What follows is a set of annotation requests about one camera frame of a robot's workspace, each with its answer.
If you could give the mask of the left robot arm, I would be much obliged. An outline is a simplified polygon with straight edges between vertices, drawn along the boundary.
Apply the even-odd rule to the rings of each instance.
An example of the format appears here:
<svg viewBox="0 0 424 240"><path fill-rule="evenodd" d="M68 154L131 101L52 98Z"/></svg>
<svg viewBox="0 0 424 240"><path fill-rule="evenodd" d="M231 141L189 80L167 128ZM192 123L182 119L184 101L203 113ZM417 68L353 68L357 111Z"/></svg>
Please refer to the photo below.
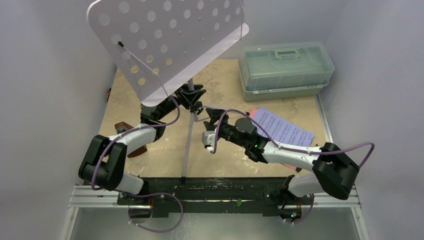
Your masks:
<svg viewBox="0 0 424 240"><path fill-rule="evenodd" d="M193 89L190 89L186 83L160 104L152 107L142 105L140 124L137 126L109 137L94 136L79 167L78 177L90 182L94 190L103 188L108 191L127 192L136 204L146 203L149 191L143 187L144 181L125 173L127 156L159 140L167 126L161 121L162 118L174 110L180 114L180 106L201 113L200 98L205 93L203 85L195 84Z"/></svg>

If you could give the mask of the lilac perforated music stand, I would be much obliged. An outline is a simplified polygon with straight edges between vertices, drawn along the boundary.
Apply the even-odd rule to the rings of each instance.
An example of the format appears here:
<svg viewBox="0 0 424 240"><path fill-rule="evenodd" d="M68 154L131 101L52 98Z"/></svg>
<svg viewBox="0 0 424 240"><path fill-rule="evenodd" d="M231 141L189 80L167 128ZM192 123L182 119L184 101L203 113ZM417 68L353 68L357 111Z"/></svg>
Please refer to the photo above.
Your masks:
<svg viewBox="0 0 424 240"><path fill-rule="evenodd" d="M153 107L249 32L242 0L96 0L86 20L137 96Z"/></svg>

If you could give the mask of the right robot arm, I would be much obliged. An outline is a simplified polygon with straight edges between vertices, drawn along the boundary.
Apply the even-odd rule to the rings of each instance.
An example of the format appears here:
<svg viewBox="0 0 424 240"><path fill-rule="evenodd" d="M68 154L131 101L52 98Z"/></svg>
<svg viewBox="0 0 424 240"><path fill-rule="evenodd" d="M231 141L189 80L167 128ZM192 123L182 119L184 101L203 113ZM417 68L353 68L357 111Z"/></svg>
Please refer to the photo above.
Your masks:
<svg viewBox="0 0 424 240"><path fill-rule="evenodd" d="M205 110L209 121L202 142L207 151L215 154L218 141L225 140L244 149L252 161L265 164L290 165L309 171L294 176L281 189L280 196L288 204L308 194L327 193L333 198L347 200L358 176L360 167L337 145L327 142L323 146L303 147L279 143L269 135L258 133L257 123L248 115L228 123L228 111Z"/></svg>

